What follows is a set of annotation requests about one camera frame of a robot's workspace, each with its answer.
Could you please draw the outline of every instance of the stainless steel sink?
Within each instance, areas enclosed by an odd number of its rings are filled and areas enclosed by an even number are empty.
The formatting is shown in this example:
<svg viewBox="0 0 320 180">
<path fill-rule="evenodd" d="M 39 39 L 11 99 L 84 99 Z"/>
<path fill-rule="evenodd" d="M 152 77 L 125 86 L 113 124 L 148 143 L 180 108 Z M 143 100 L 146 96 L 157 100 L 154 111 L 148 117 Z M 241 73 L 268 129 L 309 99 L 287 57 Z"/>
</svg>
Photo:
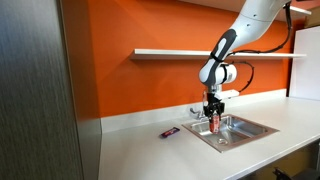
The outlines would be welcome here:
<svg viewBox="0 0 320 180">
<path fill-rule="evenodd" d="M 218 134 L 210 132 L 209 121 L 191 122 L 182 124 L 182 126 L 219 152 L 227 151 L 278 131 L 230 114 L 221 117 Z"/>
</svg>

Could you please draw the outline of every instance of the cabinet door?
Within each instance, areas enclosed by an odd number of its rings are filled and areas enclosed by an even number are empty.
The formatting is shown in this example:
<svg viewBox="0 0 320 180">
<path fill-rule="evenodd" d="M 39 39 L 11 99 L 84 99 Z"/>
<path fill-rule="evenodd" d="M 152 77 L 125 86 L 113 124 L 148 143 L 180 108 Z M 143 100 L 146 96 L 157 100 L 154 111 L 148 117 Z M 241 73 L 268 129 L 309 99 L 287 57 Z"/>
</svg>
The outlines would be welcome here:
<svg viewBox="0 0 320 180">
<path fill-rule="evenodd" d="M 58 0 L 0 1 L 0 179 L 81 180 Z"/>
<path fill-rule="evenodd" d="M 320 27 L 297 31 L 294 53 L 307 57 L 293 59 L 289 96 L 320 100 Z"/>
</svg>

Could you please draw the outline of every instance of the black object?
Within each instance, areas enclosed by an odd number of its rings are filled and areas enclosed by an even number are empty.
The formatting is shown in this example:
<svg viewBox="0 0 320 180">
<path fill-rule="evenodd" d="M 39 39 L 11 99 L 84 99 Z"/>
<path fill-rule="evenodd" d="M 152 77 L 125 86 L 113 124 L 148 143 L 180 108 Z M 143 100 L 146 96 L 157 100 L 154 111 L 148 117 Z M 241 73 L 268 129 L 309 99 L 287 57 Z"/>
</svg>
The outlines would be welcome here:
<svg viewBox="0 0 320 180">
<path fill-rule="evenodd" d="M 221 102 L 221 100 L 214 97 L 213 93 L 207 93 L 207 100 L 208 105 L 203 106 L 204 114 L 209 117 L 209 120 L 211 120 L 212 115 L 217 113 L 221 120 L 221 114 L 224 112 L 225 104 Z"/>
<path fill-rule="evenodd" d="M 220 63 L 223 62 L 222 58 L 224 57 L 225 54 L 227 54 L 228 49 L 231 47 L 231 45 L 235 41 L 236 37 L 237 37 L 236 31 L 234 29 L 229 29 L 228 31 L 226 31 L 222 35 L 222 37 L 218 41 L 218 42 L 220 42 L 222 39 L 226 40 L 226 43 L 225 43 L 223 49 L 221 50 L 219 56 L 218 57 L 215 56 L 216 52 L 219 49 L 219 43 L 211 51 L 210 56 L 209 56 L 208 59 L 214 59 L 215 62 L 214 62 L 214 64 L 212 65 L 212 67 L 210 69 L 210 73 L 209 73 L 208 79 L 205 82 L 203 82 L 203 84 L 205 84 L 207 87 L 211 87 L 214 84 L 216 84 L 216 79 L 215 79 L 215 77 L 216 77 L 215 76 L 216 69 L 220 66 Z"/>
<path fill-rule="evenodd" d="M 320 180 L 320 172 L 313 169 L 306 169 L 293 177 L 290 177 L 284 171 L 275 168 L 273 174 L 277 176 L 277 180 Z"/>
<path fill-rule="evenodd" d="M 245 89 L 247 89 L 247 87 L 249 87 L 249 85 L 251 84 L 252 80 L 253 80 L 253 77 L 254 77 L 254 67 L 252 64 L 246 62 L 246 61 L 241 61 L 241 62 L 232 62 L 231 64 L 245 64 L 245 65 L 248 65 L 251 67 L 251 76 L 250 76 L 250 79 L 248 81 L 248 83 L 241 89 L 239 90 L 239 93 L 241 93 L 242 91 L 244 91 Z"/>
<path fill-rule="evenodd" d="M 243 49 L 243 50 L 239 50 L 239 51 L 234 51 L 234 52 L 231 52 L 231 53 L 228 53 L 227 56 L 230 56 L 230 55 L 234 55 L 236 53 L 239 53 L 239 52 L 245 52 L 245 53 L 272 53 L 272 52 L 275 52 L 281 48 L 283 48 L 283 46 L 288 42 L 288 40 L 290 39 L 291 37 L 291 33 L 292 33 L 292 20 L 291 20 L 291 14 L 290 14 L 290 5 L 291 5 L 291 2 L 288 2 L 285 4 L 284 6 L 284 9 L 285 9 L 285 12 L 286 12 L 286 21 L 287 21 L 287 29 L 288 29 L 288 33 L 287 33 L 287 37 L 285 39 L 285 41 L 280 44 L 279 46 L 273 48 L 273 49 L 269 49 L 269 50 L 266 50 L 266 51 L 260 51 L 260 50 L 251 50 L 251 49 Z"/>
<path fill-rule="evenodd" d="M 168 136 L 170 136 L 178 131 L 180 131 L 179 128 L 173 127 L 172 129 L 169 129 L 168 131 L 162 133 L 160 136 L 163 138 L 167 138 Z"/>
</svg>

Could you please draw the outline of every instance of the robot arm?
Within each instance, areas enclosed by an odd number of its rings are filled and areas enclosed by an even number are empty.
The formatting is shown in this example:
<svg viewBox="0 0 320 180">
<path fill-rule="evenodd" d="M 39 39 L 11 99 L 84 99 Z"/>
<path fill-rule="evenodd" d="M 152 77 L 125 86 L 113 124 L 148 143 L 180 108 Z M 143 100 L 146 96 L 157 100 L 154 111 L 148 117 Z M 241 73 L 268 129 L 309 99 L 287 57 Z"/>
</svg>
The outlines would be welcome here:
<svg viewBox="0 0 320 180">
<path fill-rule="evenodd" d="M 223 64 L 224 59 L 233 49 L 259 39 L 270 27 L 278 12 L 290 2 L 291 0 L 247 0 L 236 21 L 222 35 L 210 53 L 208 61 L 200 70 L 199 78 L 208 88 L 208 104 L 204 106 L 204 113 L 209 118 L 211 132 L 218 132 L 216 121 L 220 120 L 224 111 L 224 104 L 215 95 L 217 85 L 232 82 L 236 76 L 236 73 L 228 73 L 227 68 L 229 71 L 235 68 L 233 65 L 226 67 Z"/>
</svg>

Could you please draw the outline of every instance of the orange wall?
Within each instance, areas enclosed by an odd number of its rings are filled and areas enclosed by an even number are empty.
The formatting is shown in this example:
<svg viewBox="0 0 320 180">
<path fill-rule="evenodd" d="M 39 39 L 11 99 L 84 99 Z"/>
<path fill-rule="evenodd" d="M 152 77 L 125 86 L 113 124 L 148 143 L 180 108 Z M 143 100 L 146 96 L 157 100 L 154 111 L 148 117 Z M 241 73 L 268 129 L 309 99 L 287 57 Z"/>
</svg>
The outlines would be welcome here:
<svg viewBox="0 0 320 180">
<path fill-rule="evenodd" d="M 320 6 L 319 0 L 309 0 L 309 1 L 300 1 L 297 2 L 296 0 L 292 0 L 291 2 L 292 6 L 299 7 L 302 9 L 310 9 L 316 6 Z"/>
<path fill-rule="evenodd" d="M 169 107 L 202 100 L 198 79 L 204 60 L 130 60 L 134 48 L 212 50 L 237 13 L 176 0 L 88 0 L 96 65 L 100 116 Z M 244 48 L 266 50 L 282 43 L 286 24 L 275 21 L 258 41 Z M 292 52 L 292 42 L 280 52 Z M 251 61 L 252 85 L 242 94 L 288 86 L 289 60 Z M 238 78 L 224 85 L 240 89 L 250 77 L 238 66 Z"/>
<path fill-rule="evenodd" d="M 77 121 L 94 120 L 100 114 L 87 1 L 61 1 L 61 5 Z"/>
</svg>

